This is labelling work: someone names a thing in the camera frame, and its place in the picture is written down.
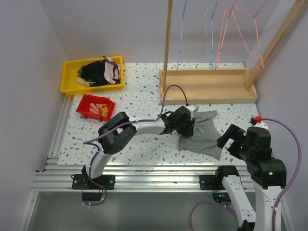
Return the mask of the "grey knitted garment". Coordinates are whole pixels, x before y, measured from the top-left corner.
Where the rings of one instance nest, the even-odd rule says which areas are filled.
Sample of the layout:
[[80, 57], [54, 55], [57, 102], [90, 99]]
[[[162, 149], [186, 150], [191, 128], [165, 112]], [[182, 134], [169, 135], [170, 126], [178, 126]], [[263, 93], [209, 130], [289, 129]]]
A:
[[220, 134], [213, 122], [217, 115], [216, 110], [196, 112], [193, 135], [191, 137], [180, 137], [179, 150], [208, 155], [219, 160], [222, 151], [217, 147], [217, 139], [220, 138]]

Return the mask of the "pink underwear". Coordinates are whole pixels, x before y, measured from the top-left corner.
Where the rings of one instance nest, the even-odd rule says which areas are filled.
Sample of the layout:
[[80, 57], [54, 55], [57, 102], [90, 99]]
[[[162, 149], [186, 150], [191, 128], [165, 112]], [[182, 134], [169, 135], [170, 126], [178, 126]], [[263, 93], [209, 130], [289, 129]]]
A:
[[113, 59], [103, 56], [104, 58], [104, 78], [109, 84], [120, 83], [120, 68]]

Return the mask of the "pink wire hanger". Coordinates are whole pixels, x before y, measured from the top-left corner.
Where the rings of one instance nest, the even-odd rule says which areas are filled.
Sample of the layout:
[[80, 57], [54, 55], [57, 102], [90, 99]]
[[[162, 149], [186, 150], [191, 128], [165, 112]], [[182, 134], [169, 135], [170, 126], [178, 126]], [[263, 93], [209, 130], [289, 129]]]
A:
[[227, 33], [227, 28], [228, 28], [228, 25], [229, 25], [230, 16], [231, 16], [231, 13], [233, 11], [235, 4], [236, 4], [236, 1], [234, 0], [231, 7], [225, 8], [225, 11], [224, 11], [224, 14], [223, 14], [223, 19], [222, 19], [222, 23], [221, 23], [221, 27], [220, 27], [220, 34], [219, 34], [219, 41], [218, 41], [218, 48], [217, 48], [217, 53], [216, 53], [214, 70], [216, 70], [218, 68], [218, 64], [220, 62], [221, 51], [222, 51], [225, 36], [226, 36], [226, 33]]

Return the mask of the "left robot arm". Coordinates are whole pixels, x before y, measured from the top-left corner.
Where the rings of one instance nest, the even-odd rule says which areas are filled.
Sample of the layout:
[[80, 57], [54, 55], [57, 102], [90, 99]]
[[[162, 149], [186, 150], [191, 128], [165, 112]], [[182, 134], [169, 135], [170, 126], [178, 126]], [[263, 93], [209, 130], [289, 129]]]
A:
[[84, 142], [97, 147], [98, 151], [89, 164], [82, 169], [83, 183], [89, 189], [99, 186], [100, 177], [111, 155], [122, 151], [130, 140], [139, 135], [165, 135], [177, 132], [184, 137], [193, 135], [194, 114], [198, 106], [181, 106], [174, 112], [158, 115], [156, 119], [137, 119], [125, 112], [116, 114], [110, 121], [99, 128], [99, 136]]

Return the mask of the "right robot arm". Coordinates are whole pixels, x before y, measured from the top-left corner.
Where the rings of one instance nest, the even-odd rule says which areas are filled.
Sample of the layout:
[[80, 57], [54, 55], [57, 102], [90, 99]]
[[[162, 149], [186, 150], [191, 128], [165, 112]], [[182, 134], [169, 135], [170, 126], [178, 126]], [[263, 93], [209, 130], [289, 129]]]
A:
[[231, 199], [240, 231], [280, 231], [281, 206], [279, 194], [286, 189], [285, 164], [271, 156], [271, 135], [265, 124], [243, 130], [232, 124], [217, 140], [223, 148], [228, 140], [228, 152], [245, 161], [253, 181], [256, 207], [253, 208], [244, 192], [239, 172], [235, 166], [219, 166], [214, 183], [225, 189]]

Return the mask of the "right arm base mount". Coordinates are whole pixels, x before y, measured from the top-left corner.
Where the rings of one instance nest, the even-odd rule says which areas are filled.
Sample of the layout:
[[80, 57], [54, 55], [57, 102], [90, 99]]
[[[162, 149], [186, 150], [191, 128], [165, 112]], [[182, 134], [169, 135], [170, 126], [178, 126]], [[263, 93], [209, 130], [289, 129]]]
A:
[[199, 185], [201, 190], [224, 190], [222, 183], [215, 175], [199, 175]]

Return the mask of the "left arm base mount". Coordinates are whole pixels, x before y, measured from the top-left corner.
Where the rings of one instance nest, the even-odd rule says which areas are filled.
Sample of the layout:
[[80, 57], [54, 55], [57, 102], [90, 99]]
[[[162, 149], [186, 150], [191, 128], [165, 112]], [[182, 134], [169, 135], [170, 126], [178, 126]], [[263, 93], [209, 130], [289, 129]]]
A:
[[[73, 190], [99, 190], [98, 187], [91, 183], [89, 180], [84, 179], [82, 174], [71, 175], [72, 189]], [[115, 175], [102, 175], [101, 177], [94, 179], [94, 182], [103, 186], [107, 190], [113, 190], [115, 184]]]

